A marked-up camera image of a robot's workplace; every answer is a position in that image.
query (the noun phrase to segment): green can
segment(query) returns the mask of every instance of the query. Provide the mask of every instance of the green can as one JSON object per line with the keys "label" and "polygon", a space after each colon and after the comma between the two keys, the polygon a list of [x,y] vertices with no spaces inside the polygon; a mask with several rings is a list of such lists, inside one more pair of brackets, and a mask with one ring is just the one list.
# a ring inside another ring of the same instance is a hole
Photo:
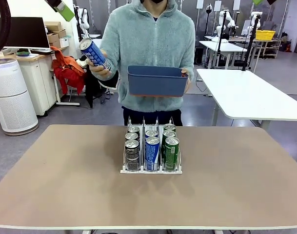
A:
{"label": "green can", "polygon": [[178,144],[179,140],[176,137],[168,137],[166,139],[166,151],[165,151],[165,170],[174,171],[178,160]]}
{"label": "green can", "polygon": [[162,142],[161,142],[161,159],[165,159],[165,150],[166,150],[166,139],[168,137],[176,137],[177,134],[172,130],[165,130],[162,133]]}
{"label": "green can", "polygon": [[164,125],[163,129],[164,130],[172,130],[173,132],[175,132],[177,128],[174,124],[167,123]]}

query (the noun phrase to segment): black pants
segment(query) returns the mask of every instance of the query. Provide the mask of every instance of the black pants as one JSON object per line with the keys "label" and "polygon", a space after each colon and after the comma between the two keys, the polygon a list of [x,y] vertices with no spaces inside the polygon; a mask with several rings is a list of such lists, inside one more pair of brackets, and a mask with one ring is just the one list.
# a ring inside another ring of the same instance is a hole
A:
{"label": "black pants", "polygon": [[128,125],[128,119],[130,117],[132,124],[142,124],[145,119],[146,124],[155,124],[158,118],[159,124],[169,123],[171,117],[173,124],[176,126],[183,126],[181,120],[181,110],[175,111],[155,111],[155,112],[139,112],[132,111],[128,108],[123,108],[124,125]]}

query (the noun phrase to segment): hood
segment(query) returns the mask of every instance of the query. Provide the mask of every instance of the hood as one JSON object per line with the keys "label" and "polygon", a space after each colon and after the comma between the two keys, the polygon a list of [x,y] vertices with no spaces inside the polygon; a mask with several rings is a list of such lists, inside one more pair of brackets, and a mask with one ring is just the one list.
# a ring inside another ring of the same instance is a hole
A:
{"label": "hood", "polygon": [[[132,4],[135,8],[135,10],[143,15],[148,15],[149,12],[146,10],[146,8],[143,6],[143,4],[140,2],[140,0],[132,0]],[[167,8],[165,9],[163,15],[170,16],[172,15],[176,10],[178,9],[178,5],[176,3],[176,0],[168,0]]]}

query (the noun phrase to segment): jacket sleeve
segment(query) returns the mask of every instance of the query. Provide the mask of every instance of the jacket sleeve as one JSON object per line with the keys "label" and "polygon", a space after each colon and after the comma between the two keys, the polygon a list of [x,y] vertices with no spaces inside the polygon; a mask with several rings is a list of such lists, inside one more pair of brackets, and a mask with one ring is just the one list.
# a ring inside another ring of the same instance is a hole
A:
{"label": "jacket sleeve", "polygon": [[195,25],[194,22],[190,19],[187,34],[189,35],[187,42],[186,51],[181,60],[180,68],[185,68],[188,71],[191,82],[194,81],[194,57],[195,57]]}
{"label": "jacket sleeve", "polygon": [[107,78],[102,78],[101,76],[97,76],[93,72],[92,74],[100,80],[109,80],[114,77],[118,68],[118,61],[120,59],[120,40],[115,11],[113,11],[109,16],[101,41],[100,49],[104,50],[107,53],[107,61],[111,65],[111,75]]}

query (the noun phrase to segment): person's left hand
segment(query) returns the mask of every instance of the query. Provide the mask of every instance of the person's left hand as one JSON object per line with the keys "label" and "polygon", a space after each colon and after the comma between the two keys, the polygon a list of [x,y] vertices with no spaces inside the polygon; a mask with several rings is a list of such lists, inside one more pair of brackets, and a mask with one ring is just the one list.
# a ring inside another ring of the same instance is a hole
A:
{"label": "person's left hand", "polygon": [[188,76],[186,86],[185,86],[185,91],[184,91],[184,93],[186,93],[189,90],[190,86],[191,86],[191,80],[189,79],[189,73],[185,68],[182,69],[182,75],[183,76],[186,76],[186,75]]}

